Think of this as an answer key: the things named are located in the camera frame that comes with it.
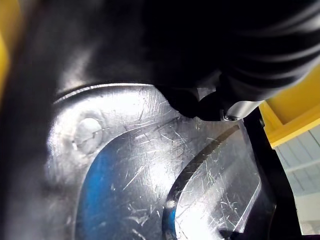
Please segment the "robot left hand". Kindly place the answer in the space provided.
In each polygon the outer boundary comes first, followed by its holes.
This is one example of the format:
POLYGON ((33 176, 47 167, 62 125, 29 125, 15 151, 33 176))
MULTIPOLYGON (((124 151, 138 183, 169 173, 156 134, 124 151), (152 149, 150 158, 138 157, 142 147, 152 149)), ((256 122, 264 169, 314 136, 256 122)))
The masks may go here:
POLYGON ((143 42, 173 108, 237 121, 320 61, 317 0, 146 0, 143 42))

